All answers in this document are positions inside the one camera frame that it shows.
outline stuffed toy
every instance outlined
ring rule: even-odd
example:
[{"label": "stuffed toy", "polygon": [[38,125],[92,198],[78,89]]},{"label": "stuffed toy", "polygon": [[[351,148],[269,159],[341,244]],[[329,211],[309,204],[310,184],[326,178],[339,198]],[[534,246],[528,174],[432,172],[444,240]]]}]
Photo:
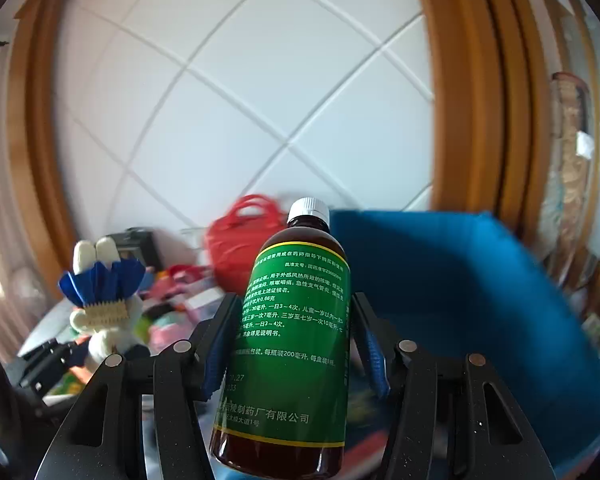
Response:
[{"label": "stuffed toy", "polygon": [[95,246],[86,240],[75,245],[74,271],[66,272],[58,285],[77,307],[71,326],[91,336],[84,364],[90,372],[113,353],[127,358],[149,355],[133,332],[142,314],[136,293],[144,270],[138,260],[120,258],[112,238],[101,238]]}]

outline red bag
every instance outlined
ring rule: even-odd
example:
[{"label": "red bag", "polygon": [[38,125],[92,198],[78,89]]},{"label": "red bag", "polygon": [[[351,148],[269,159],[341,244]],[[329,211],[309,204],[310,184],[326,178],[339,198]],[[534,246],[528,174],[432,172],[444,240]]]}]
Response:
[{"label": "red bag", "polygon": [[[258,215],[240,215],[242,209],[259,207]],[[226,216],[211,224],[205,245],[216,282],[226,292],[244,297],[251,269],[264,242],[286,227],[285,215],[275,200],[264,195],[238,199]]]}]

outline red handle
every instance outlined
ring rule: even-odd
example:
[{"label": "red handle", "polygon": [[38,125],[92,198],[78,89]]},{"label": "red handle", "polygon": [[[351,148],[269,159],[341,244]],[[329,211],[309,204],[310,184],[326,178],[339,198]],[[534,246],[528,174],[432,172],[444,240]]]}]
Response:
[{"label": "red handle", "polygon": [[229,212],[224,217],[226,227],[235,227],[240,223],[240,215],[238,213],[248,207],[259,207],[263,211],[263,216],[266,218],[267,227],[277,227],[281,225],[280,217],[282,212],[278,208],[278,203],[265,195],[246,195],[239,198]]}]

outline brown glass bottle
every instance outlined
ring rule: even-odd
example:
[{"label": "brown glass bottle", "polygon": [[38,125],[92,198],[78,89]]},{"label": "brown glass bottle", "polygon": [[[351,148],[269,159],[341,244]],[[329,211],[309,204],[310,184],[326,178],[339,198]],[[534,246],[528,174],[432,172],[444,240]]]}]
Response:
[{"label": "brown glass bottle", "polygon": [[[344,250],[331,236],[327,222],[311,214],[290,217],[288,227],[267,240],[262,250],[284,242],[316,244],[346,260]],[[210,450],[220,462],[231,468],[254,476],[285,480],[331,477],[339,471],[344,454],[344,447],[270,444],[225,433],[217,427],[211,437]]]}]

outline blue cushion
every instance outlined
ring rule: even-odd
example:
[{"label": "blue cushion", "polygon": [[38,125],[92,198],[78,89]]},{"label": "blue cushion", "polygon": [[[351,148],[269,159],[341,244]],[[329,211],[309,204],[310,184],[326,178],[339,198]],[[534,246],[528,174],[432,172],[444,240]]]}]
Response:
[{"label": "blue cushion", "polygon": [[488,214],[332,211],[352,291],[429,351],[484,354],[556,469],[600,442],[600,360],[560,291]]}]

